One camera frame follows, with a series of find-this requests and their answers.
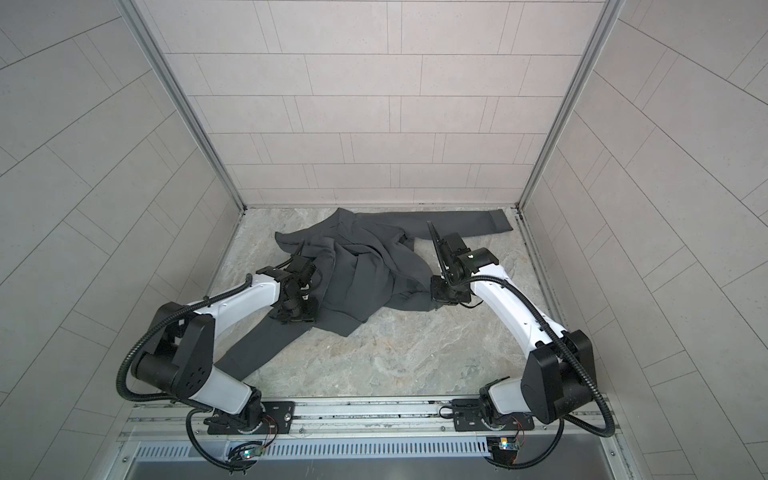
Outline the dark grey zip jacket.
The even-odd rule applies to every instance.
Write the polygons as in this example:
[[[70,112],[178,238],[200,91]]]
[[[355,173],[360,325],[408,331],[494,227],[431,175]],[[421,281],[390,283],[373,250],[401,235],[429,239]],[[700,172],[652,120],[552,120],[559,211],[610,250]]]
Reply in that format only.
[[[264,318],[217,361],[217,368],[243,380],[314,326],[347,337],[383,307],[435,309],[432,270],[414,250],[417,239],[429,239],[430,225],[441,234],[462,237],[512,228],[500,209],[354,213],[339,208],[306,229],[276,233],[281,250],[299,252],[317,268],[315,320],[311,324]]]

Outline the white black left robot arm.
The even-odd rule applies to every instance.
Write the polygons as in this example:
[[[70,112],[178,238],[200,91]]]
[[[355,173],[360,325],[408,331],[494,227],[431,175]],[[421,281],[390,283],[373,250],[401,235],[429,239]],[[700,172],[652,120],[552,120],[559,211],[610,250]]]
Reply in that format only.
[[[293,256],[247,274],[242,284],[220,294],[188,305],[163,305],[122,361],[117,393],[132,402],[178,401],[232,416],[249,409],[260,412],[257,390],[214,366],[215,340],[266,307],[269,317],[281,323],[313,322],[316,275],[310,259]]]

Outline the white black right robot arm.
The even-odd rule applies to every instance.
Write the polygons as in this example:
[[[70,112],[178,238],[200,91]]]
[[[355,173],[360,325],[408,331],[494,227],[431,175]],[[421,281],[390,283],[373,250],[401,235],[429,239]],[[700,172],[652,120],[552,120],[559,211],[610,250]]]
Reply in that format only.
[[[456,233],[431,231],[440,273],[431,279],[433,299],[465,305],[478,297],[511,332],[525,354],[519,379],[504,378],[480,390],[484,422],[497,428],[517,413],[549,424],[594,400],[594,357],[590,340],[570,332],[536,307],[512,282],[488,249],[472,250]]]

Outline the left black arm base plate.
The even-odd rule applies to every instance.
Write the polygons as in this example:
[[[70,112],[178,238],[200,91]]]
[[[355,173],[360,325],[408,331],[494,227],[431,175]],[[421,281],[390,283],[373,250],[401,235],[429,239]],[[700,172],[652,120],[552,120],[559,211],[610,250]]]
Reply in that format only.
[[[215,410],[203,423],[209,435],[287,434],[295,407],[296,403],[292,401],[260,402],[246,405],[237,415]]]

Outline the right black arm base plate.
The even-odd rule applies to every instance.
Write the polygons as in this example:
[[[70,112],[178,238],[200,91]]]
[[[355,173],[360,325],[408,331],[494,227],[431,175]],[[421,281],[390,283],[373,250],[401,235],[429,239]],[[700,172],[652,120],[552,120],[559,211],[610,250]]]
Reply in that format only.
[[[480,397],[453,399],[440,407],[438,415],[453,422],[457,432],[532,431],[533,417],[525,412],[498,413]]]

